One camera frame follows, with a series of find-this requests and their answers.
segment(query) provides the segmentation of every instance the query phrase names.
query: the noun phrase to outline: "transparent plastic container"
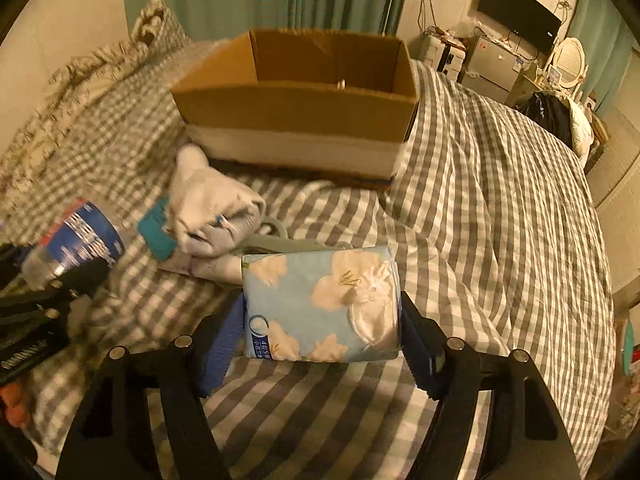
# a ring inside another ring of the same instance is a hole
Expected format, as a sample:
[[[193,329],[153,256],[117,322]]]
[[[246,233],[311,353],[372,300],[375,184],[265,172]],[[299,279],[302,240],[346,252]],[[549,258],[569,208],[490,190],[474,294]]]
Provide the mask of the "transparent plastic container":
[[[93,258],[104,258],[113,267],[133,237],[130,222],[123,221],[106,199],[79,199],[28,254],[22,276],[32,290],[43,290],[51,280]]]

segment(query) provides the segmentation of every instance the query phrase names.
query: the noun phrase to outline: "gingham fabric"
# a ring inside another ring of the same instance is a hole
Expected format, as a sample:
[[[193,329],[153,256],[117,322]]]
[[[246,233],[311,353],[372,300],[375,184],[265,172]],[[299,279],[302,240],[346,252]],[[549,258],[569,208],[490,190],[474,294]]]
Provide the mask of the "gingham fabric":
[[[134,225],[165,192],[187,139],[166,88],[208,46],[187,46],[168,11],[149,63],[76,121],[4,234],[34,242],[78,196],[100,194]],[[293,238],[386,244],[404,290],[447,335],[480,351],[533,356],[586,473],[607,412],[614,332],[609,267],[573,153],[532,121],[414,65],[417,120],[393,186],[377,194],[329,182],[236,177]],[[127,248],[73,344],[32,373],[32,435],[59,454],[108,349],[132,352],[191,333],[223,293],[158,269],[143,240]],[[158,396],[150,411],[162,469],[171,457]],[[391,362],[232,362],[204,403],[233,478],[403,479],[434,402]],[[461,478],[476,469],[482,396]]]

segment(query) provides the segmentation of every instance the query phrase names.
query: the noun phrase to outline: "blue label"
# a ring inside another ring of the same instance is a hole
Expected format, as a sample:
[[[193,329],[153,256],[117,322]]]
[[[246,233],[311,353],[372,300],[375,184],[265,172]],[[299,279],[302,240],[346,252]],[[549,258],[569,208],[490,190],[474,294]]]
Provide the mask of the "blue label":
[[[94,258],[103,258],[113,267],[124,253],[120,235],[91,202],[82,202],[47,238],[47,251],[62,267],[58,275]]]
[[[269,337],[267,330],[269,322],[264,316],[257,314],[249,319],[249,330],[251,331],[251,341],[254,344],[254,353],[258,359],[273,359],[269,350]]]

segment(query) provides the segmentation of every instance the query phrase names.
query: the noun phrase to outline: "teal tag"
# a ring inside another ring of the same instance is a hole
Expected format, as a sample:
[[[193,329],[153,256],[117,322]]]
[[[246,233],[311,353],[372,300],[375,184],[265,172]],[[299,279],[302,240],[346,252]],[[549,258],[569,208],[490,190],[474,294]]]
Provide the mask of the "teal tag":
[[[146,246],[149,247],[154,258],[159,262],[164,262],[171,256],[178,245],[163,229],[166,223],[164,208],[168,203],[168,197],[160,199],[144,218],[138,222],[138,231],[145,239]]]

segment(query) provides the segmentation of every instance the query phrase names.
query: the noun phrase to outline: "wall-mounted tv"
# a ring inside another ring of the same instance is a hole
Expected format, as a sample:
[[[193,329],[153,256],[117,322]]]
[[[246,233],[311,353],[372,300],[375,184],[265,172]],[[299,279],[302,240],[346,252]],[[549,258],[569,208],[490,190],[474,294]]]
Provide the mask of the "wall-mounted tv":
[[[561,23],[537,0],[480,0],[478,10],[544,54],[551,51]]]

